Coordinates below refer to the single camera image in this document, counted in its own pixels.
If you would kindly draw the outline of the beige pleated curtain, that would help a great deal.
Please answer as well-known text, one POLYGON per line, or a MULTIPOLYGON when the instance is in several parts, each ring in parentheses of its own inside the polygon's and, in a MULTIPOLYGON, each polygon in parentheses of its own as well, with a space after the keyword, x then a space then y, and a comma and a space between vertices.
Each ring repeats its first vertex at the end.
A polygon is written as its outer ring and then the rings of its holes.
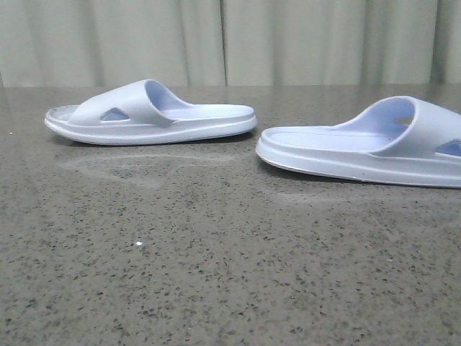
POLYGON ((458 1, 3 1, 1 84, 460 81, 458 1))

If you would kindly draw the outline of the light blue right-side slipper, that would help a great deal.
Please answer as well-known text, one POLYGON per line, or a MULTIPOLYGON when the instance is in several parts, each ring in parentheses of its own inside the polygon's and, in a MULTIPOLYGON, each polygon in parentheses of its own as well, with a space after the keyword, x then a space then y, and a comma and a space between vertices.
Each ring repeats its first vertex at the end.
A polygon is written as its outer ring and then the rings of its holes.
POLYGON ((268 128, 256 152, 294 172, 459 187, 460 115, 414 97, 388 97, 338 125, 268 128))

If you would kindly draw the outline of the light blue left-side slipper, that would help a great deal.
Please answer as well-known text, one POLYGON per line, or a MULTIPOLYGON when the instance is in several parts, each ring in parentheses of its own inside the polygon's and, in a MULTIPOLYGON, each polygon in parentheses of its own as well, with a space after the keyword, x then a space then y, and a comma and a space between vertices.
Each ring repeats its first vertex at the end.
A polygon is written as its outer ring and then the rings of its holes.
POLYGON ((45 124, 74 141, 104 145, 178 143, 234 136, 256 127, 245 105, 191 104, 152 79, 49 110, 45 124))

